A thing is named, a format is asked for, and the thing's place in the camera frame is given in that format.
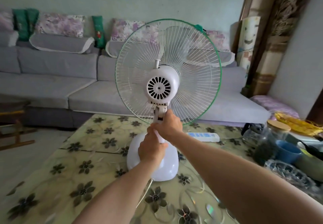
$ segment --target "green fan rim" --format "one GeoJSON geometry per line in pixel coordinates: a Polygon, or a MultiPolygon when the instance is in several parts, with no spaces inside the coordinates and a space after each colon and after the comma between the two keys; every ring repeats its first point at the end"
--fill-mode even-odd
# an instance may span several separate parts
{"type": "MultiPolygon", "coordinates": [[[[220,91],[220,88],[221,88],[221,82],[222,82],[222,65],[221,65],[221,59],[220,59],[220,56],[219,56],[219,53],[218,53],[218,50],[217,50],[217,48],[216,48],[216,46],[214,45],[214,43],[211,41],[211,39],[207,36],[207,34],[204,32],[204,31],[201,31],[201,30],[199,30],[197,27],[196,27],[196,25],[194,25],[194,24],[191,24],[191,23],[189,23],[189,22],[186,22],[186,21],[184,21],[184,20],[180,20],[180,19],[175,19],[175,18],[162,18],[162,19],[158,19],[158,20],[154,20],[154,21],[151,21],[151,22],[147,22],[147,23],[145,23],[143,26],[141,26],[140,28],[138,28],[136,31],[134,31],[134,32],[132,32],[132,34],[126,39],[126,41],[124,42],[124,44],[123,44],[123,46],[122,46],[122,48],[121,48],[121,50],[120,50],[120,52],[122,52],[123,51],[123,48],[125,47],[125,44],[127,43],[127,41],[130,39],[130,37],[134,34],[134,33],[136,33],[139,29],[141,29],[141,28],[143,28],[144,26],[146,26],[147,24],[151,24],[151,23],[154,23],[154,22],[161,22],[161,21],[178,21],[178,22],[182,22],[182,23],[185,23],[185,24],[187,24],[187,25],[190,25],[190,26],[192,26],[192,27],[194,27],[197,31],[199,31],[200,33],[202,33],[210,42],[211,42],[211,44],[212,44],[212,46],[213,46],[213,48],[214,48],[214,50],[216,51],[216,54],[217,54],[217,56],[218,56],[218,58],[219,58],[219,64],[220,64],[220,83],[219,83],[219,88],[218,88],[218,91],[216,92],[216,95],[215,95],[215,97],[214,97],[214,99],[213,99],[213,101],[210,103],[210,105],[208,106],[208,108],[200,115],[200,116],[198,116],[197,118],[195,118],[194,120],[192,120],[192,121],[190,121],[190,122],[187,122],[187,123],[183,123],[183,125],[187,125],[187,124],[191,124],[191,123],[194,123],[196,120],[198,120],[201,116],[203,116],[208,110],[209,110],[209,108],[212,106],[212,104],[214,103],[214,101],[216,100],[216,97],[218,96],[218,94],[219,94],[219,91],[220,91]]],[[[116,83],[116,86],[117,86],[117,90],[118,90],[118,93],[119,93],[119,96],[120,96],[120,92],[119,92],[119,87],[118,87],[118,83],[117,83],[117,65],[118,65],[118,59],[119,59],[119,55],[118,55],[118,57],[117,57],[117,60],[116,60],[116,66],[115,66],[115,69],[114,69],[114,80],[115,80],[115,83],[116,83]]],[[[140,119],[141,121],[143,121],[143,122],[145,122],[145,123],[147,123],[147,124],[150,124],[149,122],[147,122],[147,121],[145,121],[145,120],[143,120],[142,118],[140,118],[140,117],[138,117],[137,115],[135,115],[133,112],[132,112],[132,114],[134,115],[134,116],[136,116],[138,119],[140,119]]]]}

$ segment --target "fan base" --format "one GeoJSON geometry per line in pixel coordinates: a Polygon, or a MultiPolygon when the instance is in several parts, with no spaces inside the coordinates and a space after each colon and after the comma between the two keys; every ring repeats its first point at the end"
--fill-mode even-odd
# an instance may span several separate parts
{"type": "MultiPolygon", "coordinates": [[[[140,158],[138,155],[138,148],[140,143],[144,140],[146,133],[139,134],[135,136],[129,146],[128,156],[127,156],[127,167],[128,170],[131,170],[136,165],[139,164],[140,158]]],[[[173,179],[178,171],[178,154],[177,149],[168,143],[168,148],[166,148],[165,156],[161,161],[159,168],[154,171],[151,175],[151,178],[154,181],[168,181],[173,179]]]]}

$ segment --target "floral pillow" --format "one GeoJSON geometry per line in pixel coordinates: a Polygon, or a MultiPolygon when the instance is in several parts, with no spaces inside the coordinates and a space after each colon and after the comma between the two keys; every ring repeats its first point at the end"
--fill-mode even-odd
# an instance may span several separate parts
{"type": "MultiPolygon", "coordinates": [[[[141,26],[145,25],[142,21],[129,21],[123,19],[113,19],[113,29],[111,34],[112,41],[126,41],[128,37],[141,26]]],[[[145,28],[140,29],[135,35],[132,36],[133,40],[142,43],[157,43],[158,25],[147,25],[145,28]]]]}
{"type": "Polygon", "coordinates": [[[58,34],[71,37],[83,37],[84,16],[57,13],[41,13],[35,30],[42,34],[58,34]]]}
{"type": "Polygon", "coordinates": [[[13,31],[13,14],[8,11],[0,11],[0,31],[13,31]]]}
{"type": "MultiPolygon", "coordinates": [[[[229,39],[228,33],[218,31],[218,30],[207,30],[206,34],[213,42],[213,44],[215,45],[218,51],[231,52],[230,41],[229,41],[230,39],[229,39]]],[[[196,35],[193,41],[194,41],[193,48],[206,49],[206,50],[213,48],[211,43],[206,44],[205,42],[203,42],[203,35],[196,35]]]]}

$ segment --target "jar with wooden lid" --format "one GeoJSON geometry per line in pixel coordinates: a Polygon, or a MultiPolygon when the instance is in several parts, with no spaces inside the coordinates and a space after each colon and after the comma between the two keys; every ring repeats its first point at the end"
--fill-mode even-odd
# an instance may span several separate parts
{"type": "Polygon", "coordinates": [[[263,166],[269,159],[274,159],[279,151],[277,140],[285,140],[291,128],[289,125],[276,120],[267,120],[261,141],[253,154],[253,160],[263,166]]]}

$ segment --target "fan grille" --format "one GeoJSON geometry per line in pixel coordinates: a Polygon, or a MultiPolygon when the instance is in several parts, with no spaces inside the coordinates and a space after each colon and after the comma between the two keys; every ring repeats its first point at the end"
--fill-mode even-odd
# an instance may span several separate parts
{"type": "Polygon", "coordinates": [[[144,89],[155,99],[162,99],[171,90],[166,79],[162,82],[163,77],[152,78],[147,87],[142,86],[155,59],[160,59],[160,65],[172,66],[180,75],[180,85],[169,108],[184,124],[203,115],[221,83],[220,59],[207,35],[187,22],[161,19],[140,27],[127,39],[116,62],[117,89],[127,108],[147,123],[152,123],[153,105],[144,89]],[[143,40],[147,33],[150,38],[143,40]],[[154,89],[157,83],[164,86],[163,92],[154,89]]]}

